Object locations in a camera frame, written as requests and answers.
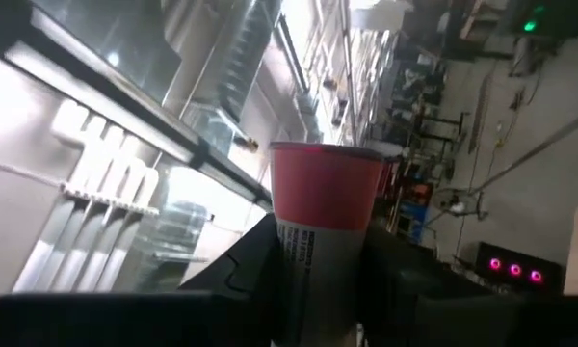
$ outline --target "green light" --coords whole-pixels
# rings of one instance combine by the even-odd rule
[[[536,30],[536,27],[538,26],[538,23],[535,22],[534,20],[528,21],[525,25],[524,25],[524,31],[526,32],[532,32],[534,30]]]

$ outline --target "metal pole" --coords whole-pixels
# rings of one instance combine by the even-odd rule
[[[324,22],[324,10],[321,6],[321,0],[314,0],[315,1],[315,11],[317,12],[317,17],[321,23]]]
[[[343,31],[343,43],[345,49],[345,62],[347,67],[347,94],[349,95],[349,106],[351,106],[351,131],[353,135],[354,145],[356,145],[357,124],[355,124],[355,115],[357,114],[357,105],[355,100],[355,81],[354,81],[354,65],[351,56],[351,23],[349,14],[349,2],[347,0],[338,1],[340,10],[340,20]]]
[[[298,53],[291,39],[291,33],[289,32],[289,26],[287,25],[287,19],[284,14],[278,19],[278,27],[274,30],[274,34],[282,45],[282,51],[285,57],[291,63],[290,70],[292,74],[294,74],[294,78],[298,82],[301,92],[307,93],[309,90],[308,82],[306,82],[302,64],[300,63],[300,58],[298,58]]]

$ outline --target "glass panel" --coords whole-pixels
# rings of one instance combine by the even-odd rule
[[[194,276],[254,226],[265,211],[211,178],[172,161],[159,163],[156,219],[144,219],[115,286],[167,292]]]
[[[160,1],[33,2],[142,91],[163,101],[181,59],[165,40]]]
[[[244,170],[249,176],[258,179],[263,170],[262,158],[267,153],[251,153],[243,148],[232,146],[229,151],[229,160],[234,162],[240,169]]]
[[[272,191],[272,168],[270,165],[268,165],[266,171],[263,173],[263,177],[261,178],[261,185],[267,188],[269,191]]]

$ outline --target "pink led light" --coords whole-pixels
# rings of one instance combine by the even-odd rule
[[[501,260],[497,258],[493,258],[490,260],[490,269],[491,270],[499,270],[501,268]]]
[[[513,276],[520,276],[522,274],[522,268],[520,268],[520,265],[512,264],[512,266],[510,266],[510,273]]]
[[[535,283],[541,283],[542,276],[540,271],[532,271],[531,272],[531,280]]]

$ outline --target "metal ceiling duct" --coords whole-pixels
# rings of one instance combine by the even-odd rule
[[[249,95],[282,0],[235,0],[193,101],[222,108],[235,122]]]
[[[317,122],[317,110],[319,107],[319,99],[310,90],[300,58],[296,52],[295,45],[291,39],[289,26],[284,15],[280,16],[278,20],[278,27],[275,30],[276,40],[281,46],[285,59],[292,72],[294,80],[297,83],[297,95],[294,98],[295,107],[300,111],[300,122],[304,127],[304,141],[309,143],[320,143],[322,140],[322,132],[319,129]]]

